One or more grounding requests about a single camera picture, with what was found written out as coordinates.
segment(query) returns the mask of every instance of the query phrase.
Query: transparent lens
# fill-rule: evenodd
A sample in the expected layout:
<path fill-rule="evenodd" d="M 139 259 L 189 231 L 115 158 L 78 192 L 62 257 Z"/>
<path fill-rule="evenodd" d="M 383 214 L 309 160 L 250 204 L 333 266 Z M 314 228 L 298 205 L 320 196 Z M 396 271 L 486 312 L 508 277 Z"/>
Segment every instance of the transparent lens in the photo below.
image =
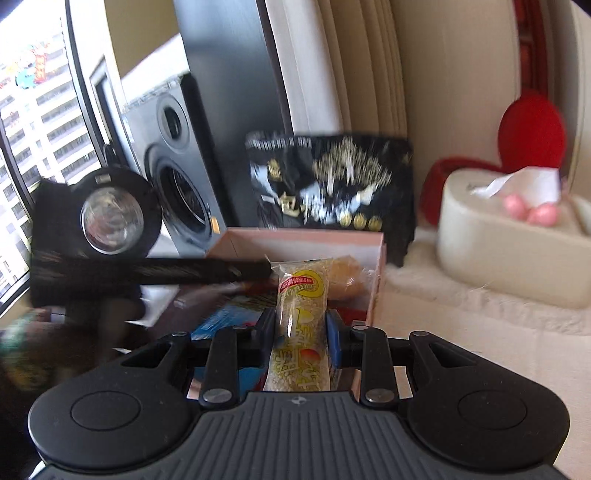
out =
<path fill-rule="evenodd" d="M 129 250 L 144 230 L 144 215 L 137 200 L 126 190 L 96 190 L 82 207 L 82 230 L 88 243 L 106 255 Z"/>

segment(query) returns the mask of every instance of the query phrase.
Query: high-rise building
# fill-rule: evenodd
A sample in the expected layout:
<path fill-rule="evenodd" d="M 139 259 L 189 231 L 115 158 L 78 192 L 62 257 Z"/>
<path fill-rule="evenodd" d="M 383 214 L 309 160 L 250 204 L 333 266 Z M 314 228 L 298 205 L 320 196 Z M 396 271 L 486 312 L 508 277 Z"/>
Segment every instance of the high-rise building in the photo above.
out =
<path fill-rule="evenodd" d="M 42 177 L 75 183 L 100 167 L 72 82 L 61 19 L 53 25 L 48 38 L 17 54 L 0 48 L 0 116 L 30 192 Z M 31 220 L 0 152 L 0 297 L 28 270 L 30 235 Z"/>

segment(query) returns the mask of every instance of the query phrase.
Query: ribbed gray panel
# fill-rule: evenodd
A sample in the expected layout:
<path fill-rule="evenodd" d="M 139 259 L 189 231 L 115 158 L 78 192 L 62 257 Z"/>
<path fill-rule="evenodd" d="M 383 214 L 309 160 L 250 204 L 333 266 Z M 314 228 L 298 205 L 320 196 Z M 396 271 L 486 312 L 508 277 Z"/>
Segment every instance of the ribbed gray panel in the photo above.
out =
<path fill-rule="evenodd" d="M 564 480 L 541 466 L 486 475 L 418 447 L 391 413 L 360 408 L 349 393 L 250 393 L 203 415 L 172 454 L 134 472 L 86 476 L 43 470 L 38 480 Z"/>

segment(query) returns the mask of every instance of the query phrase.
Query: pink ball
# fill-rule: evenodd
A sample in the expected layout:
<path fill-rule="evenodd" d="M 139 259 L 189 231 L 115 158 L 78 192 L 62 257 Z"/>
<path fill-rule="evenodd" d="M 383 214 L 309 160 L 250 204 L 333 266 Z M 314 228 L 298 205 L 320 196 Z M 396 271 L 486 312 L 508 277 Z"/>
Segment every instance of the pink ball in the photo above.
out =
<path fill-rule="evenodd" d="M 555 203 L 543 203 L 531 210 L 527 223 L 540 226 L 554 226 L 558 222 L 558 206 Z"/>
<path fill-rule="evenodd" d="M 511 218 L 520 221 L 524 221 L 527 218 L 529 209 L 525 204 L 525 200 L 521 198 L 520 195 L 517 195 L 516 193 L 507 195 L 503 199 L 503 205 Z"/>

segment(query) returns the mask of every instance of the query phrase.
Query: open box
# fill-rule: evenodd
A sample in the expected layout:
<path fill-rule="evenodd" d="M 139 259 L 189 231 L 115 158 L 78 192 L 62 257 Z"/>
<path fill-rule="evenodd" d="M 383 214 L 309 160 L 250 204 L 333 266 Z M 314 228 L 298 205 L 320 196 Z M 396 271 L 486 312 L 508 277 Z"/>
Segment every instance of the open box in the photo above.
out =
<path fill-rule="evenodd" d="M 363 268 L 375 271 L 369 293 L 346 306 L 367 311 L 366 323 L 372 324 L 379 278 L 386 259 L 384 236 L 373 232 L 348 232 L 304 229 L 230 228 L 207 253 L 224 260 L 260 260 L 292 262 L 337 258 L 351 255 Z"/>

